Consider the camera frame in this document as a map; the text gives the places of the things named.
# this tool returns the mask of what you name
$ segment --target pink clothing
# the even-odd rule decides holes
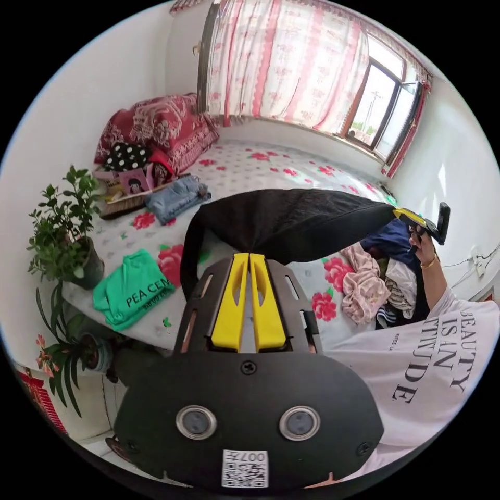
[[[380,279],[379,265],[360,243],[341,250],[341,254],[354,269],[344,276],[342,310],[357,324],[369,323],[391,292]]]

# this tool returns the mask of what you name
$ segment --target black polka dot fabric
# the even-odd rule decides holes
[[[149,160],[152,151],[145,146],[116,142],[111,153],[104,160],[104,170],[107,172],[127,172],[143,168]]]

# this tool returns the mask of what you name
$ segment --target dark blue clothing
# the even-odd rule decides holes
[[[394,219],[378,233],[371,234],[361,241],[365,252],[378,248],[387,257],[406,264],[415,274],[420,269],[419,260],[410,250],[408,226],[399,219]]]

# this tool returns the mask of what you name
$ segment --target windowsill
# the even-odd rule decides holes
[[[301,130],[306,130],[307,132],[312,132],[314,134],[322,135],[323,137],[327,137],[329,139],[333,139],[334,141],[345,144],[346,146],[354,149],[355,151],[358,151],[359,153],[363,153],[365,156],[368,156],[372,160],[375,160],[381,167],[383,167],[385,165],[385,162],[382,159],[380,159],[377,155],[372,153],[371,151],[368,151],[368,150],[364,149],[363,147],[358,146],[357,144],[354,144],[343,137],[340,137],[339,135],[328,134],[326,132],[321,132],[320,130],[314,130],[314,129],[311,129],[309,127],[305,127],[303,125],[298,125],[296,123],[286,123],[286,122],[280,121],[280,120],[273,120],[272,118],[251,118],[250,120],[252,120],[252,119],[253,120],[260,120],[260,121],[268,121],[270,123],[280,123],[281,125],[286,125],[288,127],[295,127],[295,128],[301,129]]]
[[[373,159],[377,163],[379,163],[381,167],[383,167],[385,165],[384,160],[380,159],[376,154],[372,153],[371,151],[366,150],[364,147],[358,146],[357,144],[354,144],[351,141],[348,141],[347,139],[345,139],[344,137],[340,137],[339,135],[332,134],[332,137],[336,141],[341,142],[341,143],[345,144],[346,146],[349,146],[349,147],[355,149],[356,151],[359,151],[360,153],[364,153],[366,156],[370,157],[371,159]]]

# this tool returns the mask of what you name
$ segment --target green t-shirt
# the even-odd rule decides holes
[[[106,316],[115,331],[141,319],[175,287],[146,250],[123,258],[123,264],[94,289],[94,309]]]

